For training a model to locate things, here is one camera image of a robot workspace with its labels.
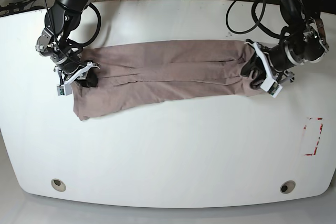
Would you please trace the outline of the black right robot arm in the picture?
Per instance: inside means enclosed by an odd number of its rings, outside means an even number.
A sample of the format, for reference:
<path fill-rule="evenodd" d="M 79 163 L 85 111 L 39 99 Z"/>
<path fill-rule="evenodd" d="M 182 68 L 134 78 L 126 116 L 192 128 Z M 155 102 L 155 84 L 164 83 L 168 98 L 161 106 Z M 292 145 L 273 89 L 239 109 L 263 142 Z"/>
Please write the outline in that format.
<path fill-rule="evenodd" d="M 91 8 L 97 16 L 97 27 L 94 35 L 86 42 L 76 42 L 69 39 L 72 31 L 78 28 L 81 15 L 86 8 Z M 55 64 L 55 71 L 60 79 L 57 90 L 60 95 L 66 95 L 73 82 L 84 88 L 93 88 L 98 84 L 98 78 L 93 69 L 98 64 L 80 58 L 84 48 L 98 37 L 102 18 L 91 0 L 55 0 L 53 6 L 47 9 L 45 28 L 37 40 L 36 50 L 43 57 L 49 57 Z"/>

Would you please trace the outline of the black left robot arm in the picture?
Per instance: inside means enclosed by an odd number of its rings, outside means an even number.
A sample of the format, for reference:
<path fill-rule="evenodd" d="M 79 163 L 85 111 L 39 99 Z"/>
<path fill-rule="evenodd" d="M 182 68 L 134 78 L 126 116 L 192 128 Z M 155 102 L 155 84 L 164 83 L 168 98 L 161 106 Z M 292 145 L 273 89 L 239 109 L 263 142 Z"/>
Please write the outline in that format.
<path fill-rule="evenodd" d="M 291 68 L 316 63 L 329 51 L 318 0 L 280 0 L 280 12 L 287 23 L 270 48 L 247 40 L 255 53 L 243 66 L 241 75 L 252 76 L 250 87 L 275 96 L 283 83 L 294 82 Z"/>

